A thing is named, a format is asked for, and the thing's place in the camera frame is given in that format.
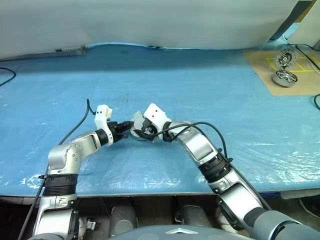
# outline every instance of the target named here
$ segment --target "blue plastic sheet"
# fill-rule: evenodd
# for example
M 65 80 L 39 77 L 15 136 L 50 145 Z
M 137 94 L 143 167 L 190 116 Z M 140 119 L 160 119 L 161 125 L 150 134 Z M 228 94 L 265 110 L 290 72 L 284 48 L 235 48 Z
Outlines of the blue plastic sheet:
M 320 113 L 310 96 L 272 96 L 241 51 L 97 46 L 84 56 L 8 61 L 0 87 L 0 195 L 34 195 L 48 153 L 91 106 L 130 120 L 157 104 L 175 121 L 223 133 L 233 164 L 261 192 L 318 188 Z M 217 134 L 203 128 L 222 147 Z M 95 130 L 89 115 L 76 133 Z M 177 143 L 121 140 L 82 164 L 79 195 L 211 193 Z

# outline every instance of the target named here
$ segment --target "metal gear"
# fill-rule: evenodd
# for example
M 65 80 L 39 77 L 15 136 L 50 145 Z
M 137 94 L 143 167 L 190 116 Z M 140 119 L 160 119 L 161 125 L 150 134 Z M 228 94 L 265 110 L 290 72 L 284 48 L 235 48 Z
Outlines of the metal gear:
M 297 54 L 291 48 L 282 49 L 275 57 L 275 65 L 278 69 L 288 69 L 297 61 Z

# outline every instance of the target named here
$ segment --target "table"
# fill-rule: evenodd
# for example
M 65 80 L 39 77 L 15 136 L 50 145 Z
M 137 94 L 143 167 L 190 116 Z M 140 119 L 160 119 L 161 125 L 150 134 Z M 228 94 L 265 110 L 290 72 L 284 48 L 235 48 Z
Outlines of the table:
M 112 121 L 130 120 L 155 103 L 174 121 L 216 125 L 233 164 L 260 192 L 320 185 L 320 113 L 312 97 L 272 96 L 240 50 L 101 45 L 83 56 L 0 65 L 17 73 L 0 87 L 0 195 L 36 194 L 49 151 L 82 118 L 86 98 L 93 108 L 113 107 Z M 73 136 L 95 129 L 89 115 Z M 212 129 L 203 129 L 222 146 Z M 132 138 L 89 156 L 76 191 L 211 193 L 179 143 Z

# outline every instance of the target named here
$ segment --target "floor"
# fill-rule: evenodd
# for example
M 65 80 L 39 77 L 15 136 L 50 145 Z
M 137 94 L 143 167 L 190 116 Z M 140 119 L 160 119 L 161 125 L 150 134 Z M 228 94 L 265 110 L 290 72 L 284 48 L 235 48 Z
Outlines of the floor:
M 7 203 L 4 203 L 3 199 L 1 201 L 2 203 L 0 203 L 0 211 L 2 210 L 1 207 L 8 209 L 8 207 L 5 206 Z M 284 200 L 279 196 L 274 196 L 266 198 L 266 201 L 270 204 L 272 209 L 278 210 L 298 220 L 302 224 L 308 225 L 320 231 L 320 218 L 315 218 L 305 212 L 300 206 L 297 198 Z M 78 202 L 76 203 L 76 208 L 79 210 L 81 215 L 87 216 L 91 220 L 97 222 L 94 231 L 87 231 L 85 233 L 84 240 L 106 240 L 109 236 L 110 214 L 112 207 L 114 205 L 126 203 L 134 205 L 139 227 L 179 224 L 175 221 L 175 216 L 179 216 L 179 213 L 176 211 L 176 209 L 179 209 L 179 206 L 185 204 L 192 204 L 201 206 L 208 216 L 211 225 L 215 228 L 219 228 L 219 224 L 217 223 L 215 215 L 217 204 L 216 197 L 214 195 L 79 198 Z M 14 238 L 13 233 L 17 231 L 12 230 L 12 226 L 8 228 L 8 225 L 1 222 L 0 229 L 4 228 L 4 226 L 6 226 L 7 230 L 11 229 L 11 231 L 9 231 L 11 233 L 11 237 L 8 239 L 16 239 L 17 237 Z M 27 230 L 27 235 L 31 234 L 32 228 L 33 224 L 31 222 Z

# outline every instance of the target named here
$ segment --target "black wire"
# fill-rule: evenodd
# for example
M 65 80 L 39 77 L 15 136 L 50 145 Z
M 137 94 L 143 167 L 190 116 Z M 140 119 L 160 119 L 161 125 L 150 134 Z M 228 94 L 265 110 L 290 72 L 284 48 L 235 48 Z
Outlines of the black wire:
M 226 159 L 228 159 L 226 141 L 225 141 L 224 136 L 222 135 L 222 133 L 219 131 L 219 129 L 216 128 L 213 124 L 211 124 L 209 122 L 205 122 L 205 121 L 199 121 L 199 122 L 195 122 L 194 123 L 194 125 L 199 125 L 199 124 L 208 125 L 209 127 L 213 128 L 216 131 L 216 133 L 219 135 L 219 137 L 221 139 L 221 142 L 222 142 L 224 156 L 225 156 Z
M 79 204 L 80 204 L 81 201 L 82 201 L 82 198 L 78 198 L 78 199 L 77 199 L 75 205 L 73 206 L 73 208 L 74 208 L 75 210 L 77 210 L 77 207 L 79 206 Z
M 205 122 L 205 121 L 199 121 L 199 122 L 195 122 L 195 123 L 192 123 L 191 125 L 192 126 L 187 126 L 186 128 L 182 129 L 180 132 L 178 132 L 173 138 L 172 138 L 172 141 L 176 140 L 177 137 L 180 136 L 180 134 L 182 134 L 184 131 L 186 131 L 187 129 L 191 128 L 191 127 L 194 127 L 195 125 L 200 125 L 200 124 L 203 124 L 203 125 L 208 125 L 210 126 L 211 128 L 213 128 L 219 135 L 220 139 L 221 139 L 221 142 L 222 142 L 222 146 L 223 146 L 223 151 L 224 151 L 224 156 L 228 159 L 228 153 L 227 153 L 227 146 L 226 146 L 226 142 L 225 142 L 225 139 L 224 139 L 224 136 L 221 134 L 221 132 L 218 130 L 218 128 L 216 128 L 214 125 L 212 125 L 211 123 L 209 122 Z
M 64 136 L 64 138 L 58 143 L 58 145 L 63 144 L 64 141 L 84 122 L 84 120 L 85 120 L 85 119 L 87 118 L 87 116 L 88 116 L 89 108 L 90 108 L 90 102 L 89 102 L 89 99 L 87 99 L 87 100 L 86 100 L 86 111 L 85 111 L 85 114 L 84 114 L 83 118 L 78 122 L 77 125 L 75 125 L 74 128 L 71 129 L 71 131 L 69 131 L 69 132 Z M 44 185 L 45 185 L 48 170 L 49 170 L 49 165 L 46 166 L 44 178 L 43 178 L 42 181 L 41 181 L 40 187 L 39 187 L 39 189 L 38 189 L 38 191 L 37 191 L 37 193 L 36 193 L 36 195 L 35 195 L 35 197 L 34 197 L 34 200 L 33 200 L 32 205 L 31 205 L 31 207 L 30 207 L 30 209 L 29 209 L 29 211 L 28 211 L 28 214 L 26 215 L 26 218 L 25 218 L 25 220 L 24 220 L 24 223 L 23 223 L 23 225 L 22 225 L 22 228 L 21 228 L 21 230 L 20 230 L 20 233 L 19 233 L 19 236 L 18 236 L 18 239 L 17 239 L 17 240 L 21 240 L 22 237 L 23 237 L 23 235 L 24 235 L 24 232 L 25 232 L 25 230 L 26 230 L 26 227 L 27 227 L 27 224 L 28 224 L 29 219 L 30 219 L 30 217 L 31 217 L 31 214 L 32 214 L 32 212 L 33 212 L 34 209 L 35 209 L 35 206 L 36 206 L 36 203 L 37 203 L 38 198 L 39 198 L 39 196 L 40 196 L 40 193 L 41 193 L 41 191 L 42 191 L 42 188 L 43 188 Z
M 295 46 L 296 49 L 298 49 L 302 55 L 304 55 L 319 71 L 320 71 L 320 66 L 315 63 L 307 54 L 305 54 L 297 45 Z
M 222 133 L 219 131 L 219 129 L 217 129 L 213 124 L 209 123 L 209 122 L 205 122 L 205 121 L 199 121 L 199 122 L 195 122 L 192 124 L 192 126 L 188 126 L 186 128 L 184 128 L 183 130 L 181 130 L 177 135 L 174 136 L 174 138 L 172 140 L 175 140 L 181 133 L 183 133 L 185 130 L 187 130 L 190 127 L 194 127 L 195 125 L 208 125 L 211 128 L 213 128 L 219 135 L 222 145 L 223 145 L 223 150 L 224 150 L 224 156 L 228 159 L 228 155 L 227 155 L 227 146 L 226 146 L 226 142 L 224 139 L 224 136 L 222 135 Z M 207 138 L 207 140 L 212 144 L 212 142 L 210 141 L 210 139 L 204 134 L 204 136 Z M 266 202 L 266 200 L 260 195 L 259 192 L 257 192 L 257 190 L 254 188 L 254 186 L 252 186 L 252 184 L 239 172 L 239 170 L 237 170 L 235 168 L 235 166 L 233 166 L 230 163 L 231 167 L 234 169 L 234 171 L 243 179 L 243 181 L 251 188 L 251 190 L 254 192 L 255 195 L 257 195 L 257 197 L 259 198 L 259 200 L 261 201 L 261 203 L 264 205 L 264 207 L 267 210 L 271 210 L 271 207 L 269 206 L 269 204 Z
M 230 166 L 234 169 L 234 171 L 244 180 L 244 182 L 249 186 L 249 188 L 254 192 L 255 195 L 257 195 L 257 197 L 259 198 L 259 200 L 261 201 L 261 203 L 264 205 L 264 207 L 267 210 L 272 210 L 272 208 L 270 207 L 270 205 L 266 202 L 266 200 L 261 196 L 261 194 L 259 192 L 257 192 L 257 190 L 254 188 L 254 186 L 252 186 L 252 184 L 241 174 L 241 172 L 239 172 L 239 170 L 237 168 L 235 168 L 235 166 L 233 166 L 230 163 Z
M 318 97 L 320 97 L 320 93 L 314 96 L 313 101 L 314 101 L 314 105 L 316 106 L 316 108 L 320 110 L 320 105 L 317 103 Z
M 90 104 L 89 104 L 89 111 L 92 113 L 92 115 L 96 115 L 96 112 L 92 110 Z
M 7 70 L 7 71 L 9 71 L 9 72 L 11 72 L 11 73 L 13 74 L 12 77 L 10 77 L 8 80 L 5 80 L 4 82 L 0 83 L 0 87 L 1 87 L 2 85 L 7 84 L 7 83 L 10 82 L 12 79 L 14 79 L 17 74 L 16 74 L 15 71 L 13 71 L 13 70 L 11 70 L 11 69 L 9 69 L 9 68 L 6 68 L 6 67 L 0 67 L 0 69 Z
M 307 59 L 320 71 L 320 66 L 319 66 L 318 64 L 316 64 L 315 61 L 313 61 L 313 60 L 311 59 L 311 57 L 309 57 L 307 54 L 305 54 L 297 45 L 295 45 L 295 48 L 296 48 L 297 50 L 299 50 L 300 53 L 301 53 L 303 56 L 305 56 L 305 58 L 307 58 Z M 320 96 L 320 93 L 317 94 L 317 95 L 315 95 L 314 98 L 313 98 L 313 102 L 314 102 L 315 107 L 320 110 L 320 105 L 317 103 L 317 98 L 318 98 L 319 96 Z
M 308 44 L 293 44 L 293 43 L 288 43 L 288 45 L 293 45 L 293 46 L 306 46 L 306 47 L 309 47 L 311 48 L 312 50 L 315 50 L 315 51 L 320 51 L 319 49 L 315 49 L 314 47 L 308 45 Z
M 195 129 L 197 129 L 197 130 L 198 130 L 201 134 L 203 134 L 205 137 L 207 137 L 206 134 L 204 133 L 204 131 L 201 130 L 201 128 L 199 128 L 199 127 L 197 127 L 197 126 L 195 126 L 195 125 L 193 125 L 193 124 L 191 124 L 191 123 L 182 123 L 182 124 L 178 124 L 178 125 L 169 127 L 169 128 L 167 128 L 166 130 L 162 130 L 162 131 L 159 131 L 159 132 L 157 132 L 157 133 L 150 134 L 150 135 L 148 135 L 147 137 L 144 137 L 144 138 L 145 138 L 145 139 L 148 139 L 148 138 L 152 139 L 152 138 L 154 138 L 154 137 L 156 137 L 156 136 L 158 136 L 158 135 L 160 135 L 160 134 L 168 133 L 168 131 L 170 131 L 170 130 L 172 130 L 172 129 L 177 129 L 177 128 L 180 128 L 180 127 L 186 127 L 185 129 L 182 130 L 182 132 L 183 132 L 184 130 L 186 130 L 187 127 L 189 127 L 189 128 L 190 128 L 190 127 L 193 127 L 193 128 L 195 128 Z

